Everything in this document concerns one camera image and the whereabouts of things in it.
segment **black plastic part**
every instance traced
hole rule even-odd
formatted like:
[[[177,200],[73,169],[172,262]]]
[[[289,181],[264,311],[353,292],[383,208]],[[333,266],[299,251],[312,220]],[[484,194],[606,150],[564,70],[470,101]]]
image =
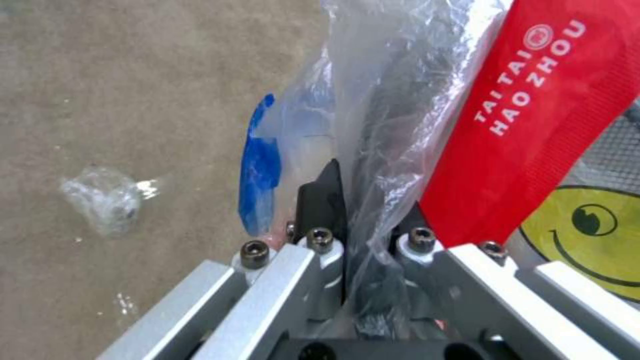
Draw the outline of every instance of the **black plastic part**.
[[[519,359],[503,342],[489,341],[281,341],[269,360],[513,360]]]
[[[347,210],[344,205],[340,165],[336,159],[324,167],[317,180],[298,188],[293,242],[297,243],[314,227],[331,230],[333,236],[346,245]]]

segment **logo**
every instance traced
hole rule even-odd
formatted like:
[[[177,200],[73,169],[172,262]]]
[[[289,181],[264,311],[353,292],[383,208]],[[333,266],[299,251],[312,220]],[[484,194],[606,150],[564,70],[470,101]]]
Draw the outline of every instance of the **logo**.
[[[531,26],[524,35],[524,46],[530,50],[540,50],[551,43],[554,31],[549,25],[538,24]]]

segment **metal frame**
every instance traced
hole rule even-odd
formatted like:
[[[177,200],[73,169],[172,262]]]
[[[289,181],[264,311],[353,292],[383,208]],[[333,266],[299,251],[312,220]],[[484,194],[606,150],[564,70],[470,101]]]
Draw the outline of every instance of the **metal frame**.
[[[465,339],[499,334],[523,359],[615,359],[473,244],[436,253],[419,285]]]
[[[559,261],[516,277],[621,359],[640,358],[640,313]]]
[[[98,359],[184,359],[245,290],[242,274],[204,261]]]
[[[303,334],[321,286],[316,254],[285,245],[193,359],[266,359],[283,336]]]

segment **yellow smiley face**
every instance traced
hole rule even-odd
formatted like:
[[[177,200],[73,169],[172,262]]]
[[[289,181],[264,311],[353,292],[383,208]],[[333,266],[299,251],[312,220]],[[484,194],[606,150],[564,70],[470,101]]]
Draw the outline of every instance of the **yellow smiley face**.
[[[640,197],[586,186],[556,189],[522,224],[547,260],[560,260],[603,288],[640,302]]]

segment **smiley face mouth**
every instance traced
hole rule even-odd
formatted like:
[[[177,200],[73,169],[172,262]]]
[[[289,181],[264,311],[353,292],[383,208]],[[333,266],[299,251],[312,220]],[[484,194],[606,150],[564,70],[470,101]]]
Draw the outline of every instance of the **smiley face mouth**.
[[[557,231],[556,230],[551,230],[550,232],[554,235],[554,244],[556,245],[556,249],[558,250],[558,252],[560,252],[560,255],[562,255],[571,265],[573,265],[575,268],[579,269],[581,272],[584,272],[585,274],[588,274],[588,275],[590,275],[590,276],[592,276],[592,277],[594,277],[594,278],[596,278],[598,280],[606,281],[606,282],[609,282],[611,284],[629,286],[629,287],[632,287],[632,288],[640,288],[640,282],[639,281],[621,280],[621,279],[616,279],[614,277],[605,276],[605,275],[599,274],[599,273],[587,268],[586,266],[580,264],[578,261],[573,259],[571,257],[571,255],[569,255],[569,253],[564,249],[564,247],[560,243],[560,239],[558,238]]]

